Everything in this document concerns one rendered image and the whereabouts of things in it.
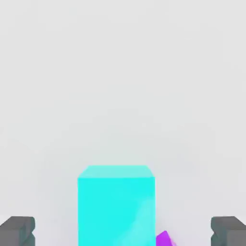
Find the small purple cube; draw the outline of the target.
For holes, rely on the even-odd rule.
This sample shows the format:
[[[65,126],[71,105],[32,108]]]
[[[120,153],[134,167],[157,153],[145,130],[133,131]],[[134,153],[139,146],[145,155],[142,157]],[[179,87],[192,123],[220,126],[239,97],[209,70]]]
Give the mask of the small purple cube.
[[[176,246],[167,231],[163,231],[156,236],[156,246]]]

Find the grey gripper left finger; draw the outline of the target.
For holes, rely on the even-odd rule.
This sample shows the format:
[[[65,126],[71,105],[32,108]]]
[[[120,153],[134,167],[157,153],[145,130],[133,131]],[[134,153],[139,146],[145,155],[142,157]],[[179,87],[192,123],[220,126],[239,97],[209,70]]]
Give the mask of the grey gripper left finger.
[[[0,246],[36,246],[34,217],[11,216],[0,226]]]

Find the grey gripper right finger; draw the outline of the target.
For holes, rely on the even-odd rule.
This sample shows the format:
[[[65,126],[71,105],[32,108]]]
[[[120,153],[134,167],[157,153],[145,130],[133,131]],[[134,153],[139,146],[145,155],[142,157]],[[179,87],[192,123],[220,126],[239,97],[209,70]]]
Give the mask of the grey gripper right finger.
[[[211,246],[246,246],[246,225],[235,216],[212,217]]]

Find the small cyan cube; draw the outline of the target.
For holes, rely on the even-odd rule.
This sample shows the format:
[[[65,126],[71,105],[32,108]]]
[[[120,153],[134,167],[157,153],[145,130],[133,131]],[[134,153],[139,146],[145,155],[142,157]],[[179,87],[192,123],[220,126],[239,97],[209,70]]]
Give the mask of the small cyan cube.
[[[146,165],[90,165],[77,179],[78,246],[155,246],[155,177]]]

